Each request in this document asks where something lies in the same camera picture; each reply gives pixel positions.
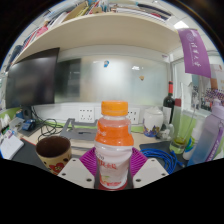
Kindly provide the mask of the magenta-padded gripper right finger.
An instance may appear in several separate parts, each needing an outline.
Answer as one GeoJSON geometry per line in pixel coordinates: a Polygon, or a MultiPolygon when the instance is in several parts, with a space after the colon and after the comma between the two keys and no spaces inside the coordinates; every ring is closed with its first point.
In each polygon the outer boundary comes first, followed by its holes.
{"type": "Polygon", "coordinates": [[[156,158],[148,159],[135,148],[132,149],[129,172],[134,188],[141,188],[168,176],[168,172],[156,158]]]}

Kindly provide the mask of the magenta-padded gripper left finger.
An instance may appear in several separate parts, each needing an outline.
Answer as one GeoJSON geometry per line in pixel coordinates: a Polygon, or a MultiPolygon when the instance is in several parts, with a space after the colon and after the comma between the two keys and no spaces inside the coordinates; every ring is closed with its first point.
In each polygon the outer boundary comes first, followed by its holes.
{"type": "Polygon", "coordinates": [[[80,158],[72,158],[58,176],[78,186],[93,189],[97,170],[95,149],[92,148],[80,158]]]}

